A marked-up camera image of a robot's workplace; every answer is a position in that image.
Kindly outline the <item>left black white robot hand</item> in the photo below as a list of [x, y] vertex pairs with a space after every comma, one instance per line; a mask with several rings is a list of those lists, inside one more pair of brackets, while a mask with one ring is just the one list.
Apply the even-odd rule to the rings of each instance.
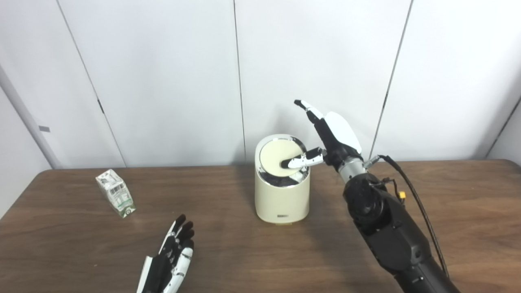
[[176, 218], [156, 256], [146, 256], [136, 292], [176, 293], [184, 281], [194, 252], [193, 222]]

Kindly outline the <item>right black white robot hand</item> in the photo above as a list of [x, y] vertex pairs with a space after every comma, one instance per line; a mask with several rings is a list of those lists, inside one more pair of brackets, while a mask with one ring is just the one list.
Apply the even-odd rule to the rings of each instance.
[[281, 161], [281, 168], [298, 169], [325, 163], [339, 171], [352, 158], [363, 160], [359, 140], [345, 118], [335, 112], [323, 115], [303, 100], [295, 100], [294, 104], [305, 110], [324, 146]]

